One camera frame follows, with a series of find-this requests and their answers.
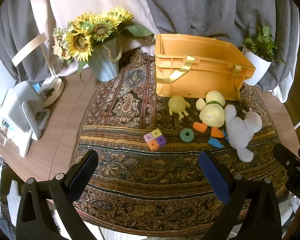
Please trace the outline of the white ribbed plant pot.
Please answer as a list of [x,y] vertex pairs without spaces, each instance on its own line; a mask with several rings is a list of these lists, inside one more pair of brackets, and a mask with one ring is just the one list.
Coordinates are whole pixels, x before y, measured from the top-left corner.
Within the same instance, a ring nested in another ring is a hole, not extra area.
[[271,62],[268,62],[261,57],[250,52],[246,47],[243,47],[243,55],[253,64],[255,67],[254,74],[251,78],[245,80],[244,82],[247,85],[254,86],[256,85],[264,76],[264,74],[269,69]]

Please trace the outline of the white wooden desk lamp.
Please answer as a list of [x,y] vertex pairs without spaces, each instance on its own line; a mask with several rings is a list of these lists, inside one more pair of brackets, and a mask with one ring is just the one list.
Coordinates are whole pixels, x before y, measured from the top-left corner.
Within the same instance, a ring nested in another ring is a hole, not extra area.
[[45,46],[47,36],[44,33],[28,42],[12,58],[15,67],[23,63],[27,57],[34,53],[28,73],[31,83],[41,83],[39,95],[42,98],[42,107],[47,108],[53,104],[62,94],[64,83],[51,66],[49,50]]

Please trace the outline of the yellow duck plush toy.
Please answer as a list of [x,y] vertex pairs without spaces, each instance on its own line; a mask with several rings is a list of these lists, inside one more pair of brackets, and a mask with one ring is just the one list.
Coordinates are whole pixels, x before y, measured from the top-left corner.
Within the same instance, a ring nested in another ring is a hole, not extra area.
[[198,132],[205,132],[211,127],[211,137],[224,138],[224,133],[219,130],[225,123],[225,99],[219,91],[213,90],[206,94],[205,99],[199,98],[196,109],[200,111],[200,122],[194,122],[193,128]]

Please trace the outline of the white sheer curtain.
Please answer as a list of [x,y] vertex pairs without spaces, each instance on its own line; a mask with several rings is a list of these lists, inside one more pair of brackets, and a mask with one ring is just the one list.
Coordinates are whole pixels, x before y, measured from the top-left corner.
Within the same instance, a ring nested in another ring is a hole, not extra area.
[[52,51],[55,27],[65,28],[70,20],[84,12],[100,14],[104,10],[122,7],[134,15],[134,21],[154,35],[159,33],[146,0],[30,0],[40,33],[47,36],[46,46]]

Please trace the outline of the white desktop device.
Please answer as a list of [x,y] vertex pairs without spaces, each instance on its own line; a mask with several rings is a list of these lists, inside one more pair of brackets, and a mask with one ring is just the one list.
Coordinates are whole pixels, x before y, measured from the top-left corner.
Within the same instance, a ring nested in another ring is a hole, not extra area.
[[8,87],[0,98],[0,120],[8,124],[8,138],[25,158],[32,140],[39,140],[50,117],[42,98],[28,81]]

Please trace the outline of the blue plastic toy piece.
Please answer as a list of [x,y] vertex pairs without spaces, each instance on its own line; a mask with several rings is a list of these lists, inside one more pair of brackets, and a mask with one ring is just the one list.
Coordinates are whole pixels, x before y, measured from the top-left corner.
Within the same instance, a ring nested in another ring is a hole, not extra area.
[[209,140],[207,141],[207,143],[215,148],[223,148],[224,147],[224,145],[217,138],[213,138],[213,137],[210,137]]

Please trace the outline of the sunflower bouquet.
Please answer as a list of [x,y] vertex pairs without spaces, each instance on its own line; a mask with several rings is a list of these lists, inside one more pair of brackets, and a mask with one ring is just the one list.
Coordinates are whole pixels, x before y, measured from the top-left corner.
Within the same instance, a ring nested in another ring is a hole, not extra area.
[[61,62],[77,60],[77,72],[81,74],[91,57],[93,48],[120,35],[148,40],[154,34],[145,26],[136,23],[134,15],[122,7],[103,11],[101,14],[84,12],[70,20],[66,28],[53,30],[53,55]]

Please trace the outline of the pale blue metal bucket vase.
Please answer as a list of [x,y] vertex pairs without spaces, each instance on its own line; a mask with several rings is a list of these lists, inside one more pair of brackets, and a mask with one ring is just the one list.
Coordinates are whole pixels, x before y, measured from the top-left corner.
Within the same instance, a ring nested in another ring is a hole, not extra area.
[[122,46],[118,37],[93,48],[88,65],[100,82],[107,82],[119,74]]

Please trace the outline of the small yellow round-body toy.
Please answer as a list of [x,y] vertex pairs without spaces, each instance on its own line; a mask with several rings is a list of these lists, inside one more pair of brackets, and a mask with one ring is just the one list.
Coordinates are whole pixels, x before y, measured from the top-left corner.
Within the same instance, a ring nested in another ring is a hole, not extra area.
[[181,96],[173,96],[168,101],[169,114],[172,116],[174,113],[179,115],[179,120],[182,120],[184,117],[188,117],[189,113],[186,111],[186,108],[189,108],[190,104]]

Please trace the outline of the grey curtain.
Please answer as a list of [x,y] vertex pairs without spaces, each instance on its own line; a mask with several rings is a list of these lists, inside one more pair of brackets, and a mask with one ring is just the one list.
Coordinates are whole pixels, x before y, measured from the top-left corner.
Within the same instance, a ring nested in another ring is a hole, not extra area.
[[[293,0],[146,0],[159,33],[179,33],[214,37],[242,46],[246,37],[255,36],[256,26],[268,26],[278,49],[275,59],[257,83],[281,102],[288,98],[297,62],[300,21]],[[12,58],[29,41],[41,34],[30,0],[4,0],[0,7],[0,60],[15,82],[29,81],[30,57],[15,67]],[[77,63],[61,63],[50,56],[51,66],[60,76],[72,74]]]

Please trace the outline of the grey plush animal toy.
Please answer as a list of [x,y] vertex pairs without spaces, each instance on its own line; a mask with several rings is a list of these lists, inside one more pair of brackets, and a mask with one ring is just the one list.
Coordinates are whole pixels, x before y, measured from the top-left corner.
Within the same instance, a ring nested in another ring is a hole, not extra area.
[[225,126],[228,140],[237,152],[239,160],[248,163],[253,160],[254,154],[247,149],[247,145],[254,134],[261,130],[262,119],[258,113],[249,109],[244,119],[237,116],[234,105],[227,105],[224,109]]

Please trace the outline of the green potted plant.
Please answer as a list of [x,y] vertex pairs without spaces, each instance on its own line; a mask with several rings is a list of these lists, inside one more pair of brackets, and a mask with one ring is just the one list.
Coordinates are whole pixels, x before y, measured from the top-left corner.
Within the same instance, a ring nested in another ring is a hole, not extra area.
[[274,57],[274,53],[278,47],[273,40],[270,28],[268,26],[260,28],[257,25],[256,29],[256,36],[247,37],[242,42],[245,48],[267,62],[282,62],[283,64],[286,64],[284,59],[275,59]]

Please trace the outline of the orange plastic storage crate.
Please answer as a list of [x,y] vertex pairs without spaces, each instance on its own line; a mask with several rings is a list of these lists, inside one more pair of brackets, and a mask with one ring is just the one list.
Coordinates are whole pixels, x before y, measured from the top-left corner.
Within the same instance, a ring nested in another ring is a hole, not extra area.
[[240,100],[253,64],[230,42],[184,34],[159,34],[155,41],[155,80],[161,97],[205,98],[216,90]]

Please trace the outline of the multicolour foam cube block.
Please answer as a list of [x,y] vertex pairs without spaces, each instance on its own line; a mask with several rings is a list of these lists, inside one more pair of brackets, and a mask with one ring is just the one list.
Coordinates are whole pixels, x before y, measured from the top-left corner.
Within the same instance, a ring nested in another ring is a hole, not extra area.
[[162,132],[158,128],[147,133],[143,136],[143,138],[152,152],[163,148],[167,143],[166,138],[163,136]]

